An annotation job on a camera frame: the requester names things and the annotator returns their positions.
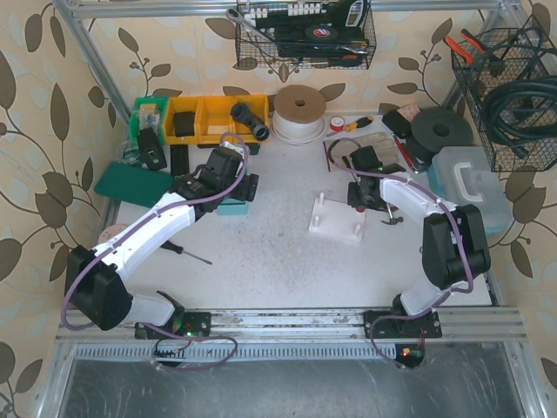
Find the black handled claw hammer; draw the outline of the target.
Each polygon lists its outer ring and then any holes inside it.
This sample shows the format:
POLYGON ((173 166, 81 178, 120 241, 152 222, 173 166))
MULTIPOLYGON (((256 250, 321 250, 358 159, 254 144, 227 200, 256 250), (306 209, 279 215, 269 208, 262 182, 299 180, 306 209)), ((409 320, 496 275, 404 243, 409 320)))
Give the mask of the black handled claw hammer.
POLYGON ((382 223, 389 226, 396 226, 404 221, 403 217, 396 216, 394 209, 390 204, 386 205, 386 212, 388 213, 388 220, 382 220, 382 223))

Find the small black yellow screwdriver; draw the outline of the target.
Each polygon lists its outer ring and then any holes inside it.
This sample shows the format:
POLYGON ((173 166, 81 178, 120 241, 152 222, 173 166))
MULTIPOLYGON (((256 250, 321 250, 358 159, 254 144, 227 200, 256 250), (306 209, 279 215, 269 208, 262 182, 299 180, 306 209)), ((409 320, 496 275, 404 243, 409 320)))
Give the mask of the small black yellow screwdriver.
POLYGON ((343 164, 344 164, 344 166, 345 166, 346 168, 348 168, 348 169, 351 169, 351 168, 352 168, 351 165, 350 165, 350 162, 349 162, 348 157, 343 156, 341 159, 342 159, 343 164))

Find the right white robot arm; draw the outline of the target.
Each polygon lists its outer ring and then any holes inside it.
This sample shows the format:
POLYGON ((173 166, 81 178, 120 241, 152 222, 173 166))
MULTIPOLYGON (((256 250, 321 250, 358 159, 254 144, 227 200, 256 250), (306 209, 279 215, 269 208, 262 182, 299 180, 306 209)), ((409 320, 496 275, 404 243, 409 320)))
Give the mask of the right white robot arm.
POLYGON ((395 207, 422 228, 421 276, 393 299, 388 314, 375 312, 366 331, 370 340, 409 338, 452 294, 471 293, 475 278, 490 269, 480 209, 439 197, 399 164, 383 165, 370 145, 357 145, 349 164, 343 165, 332 155, 338 144, 332 141, 325 155, 328 163, 355 178, 349 185, 349 202, 380 212, 395 207))

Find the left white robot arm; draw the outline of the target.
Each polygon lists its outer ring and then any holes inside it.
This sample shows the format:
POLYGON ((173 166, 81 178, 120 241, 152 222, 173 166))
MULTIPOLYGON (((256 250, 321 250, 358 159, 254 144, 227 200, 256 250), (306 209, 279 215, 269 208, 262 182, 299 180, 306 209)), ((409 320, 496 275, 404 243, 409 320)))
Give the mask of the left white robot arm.
POLYGON ((247 173, 250 150, 236 133, 221 135, 206 163, 177 177, 161 199, 122 232, 91 249, 74 248, 67 259, 61 323, 75 307, 91 326, 111 330, 125 322, 166 326, 178 314, 178 303, 158 291, 133 293, 127 281, 139 266, 176 233, 214 212, 226 199, 251 202, 258 175, 247 173))

